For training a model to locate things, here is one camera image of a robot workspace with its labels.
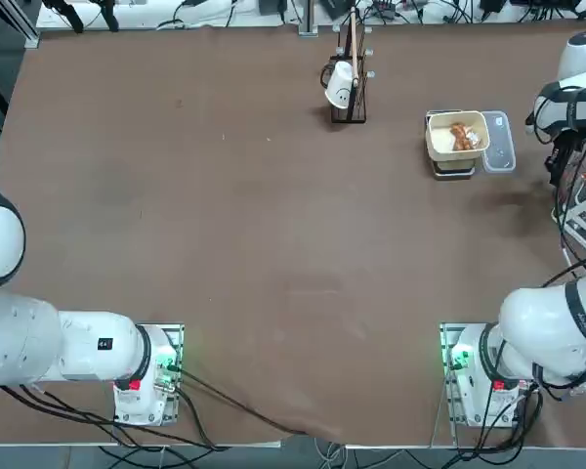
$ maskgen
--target plastic container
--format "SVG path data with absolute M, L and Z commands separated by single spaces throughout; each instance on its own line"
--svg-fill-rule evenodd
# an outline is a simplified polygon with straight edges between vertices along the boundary
M 451 125 L 457 122 L 472 128 L 480 136 L 480 142 L 475 149 L 453 149 L 456 139 L 451 134 Z M 426 130 L 426 143 L 430 158 L 436 162 L 478 159 L 490 144 L 486 119 L 481 112 L 476 110 L 433 114 L 430 116 Z
M 487 173 L 511 173 L 517 167 L 515 144 L 510 131 L 510 120 L 502 110 L 482 112 L 490 137 L 490 146 L 482 153 L 481 161 Z

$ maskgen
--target mug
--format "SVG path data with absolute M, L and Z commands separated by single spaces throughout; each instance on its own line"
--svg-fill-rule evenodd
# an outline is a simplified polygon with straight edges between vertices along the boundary
M 325 88 L 325 97 L 330 104 L 338 109 L 347 109 L 350 103 L 350 92 L 353 81 L 354 72 L 352 70 L 352 64 L 345 61 L 339 61 L 334 65 L 332 75 L 330 75 L 327 84 L 323 82 L 323 77 L 321 77 L 321 84 Z

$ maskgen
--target clear plastic lid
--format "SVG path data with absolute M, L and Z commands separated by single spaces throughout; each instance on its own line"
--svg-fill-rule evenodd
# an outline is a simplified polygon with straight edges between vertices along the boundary
M 481 113 L 490 136 L 490 146 L 481 155 L 484 170 L 487 173 L 511 173 L 517 167 L 517 158 L 508 116 L 502 110 Z

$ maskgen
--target food container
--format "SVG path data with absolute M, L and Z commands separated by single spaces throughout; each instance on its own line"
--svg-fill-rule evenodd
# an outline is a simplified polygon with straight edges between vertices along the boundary
M 451 125 L 462 123 L 478 134 L 480 141 L 475 149 L 454 150 L 455 137 Z M 443 161 L 475 160 L 482 157 L 490 145 L 486 119 L 476 110 L 432 114 L 426 129 L 426 144 L 430 158 L 436 163 Z
M 510 132 L 510 120 L 501 110 L 485 110 L 490 145 L 481 156 L 481 162 L 487 173 L 511 173 L 517 167 L 515 144 Z
M 446 112 L 462 112 L 462 109 L 429 110 L 426 112 L 426 117 L 424 119 L 424 136 L 428 130 L 430 118 L 434 114 L 443 114 Z M 428 143 L 425 142 L 425 144 L 426 154 L 428 154 Z M 432 166 L 434 177 L 439 181 L 470 179 L 476 173 L 476 164 L 473 160 L 434 161 L 430 157 L 427 159 Z

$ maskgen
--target table surface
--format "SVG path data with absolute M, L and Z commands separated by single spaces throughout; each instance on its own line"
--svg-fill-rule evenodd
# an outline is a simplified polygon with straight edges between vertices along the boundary
M 44 35 L 0 148 L 0 191 L 28 234 L 10 289 L 181 321 L 187 366 L 271 418 L 342 443 L 426 446 L 439 324 L 495 320 L 512 289 L 563 266 L 550 149 L 523 120 L 581 27 L 376 29 L 368 122 L 349 127 L 328 123 L 318 83 L 327 30 Z M 457 107 L 508 113 L 514 174 L 431 177 L 424 114 Z M 50 388 L 112 412 L 109 384 Z M 217 442 L 283 436 L 193 394 Z M 187 414 L 169 430 L 196 438 Z M 0 443 L 104 436 L 0 393 Z M 434 444 L 451 443 L 441 403 Z M 547 401 L 529 443 L 586 447 L 586 397 Z

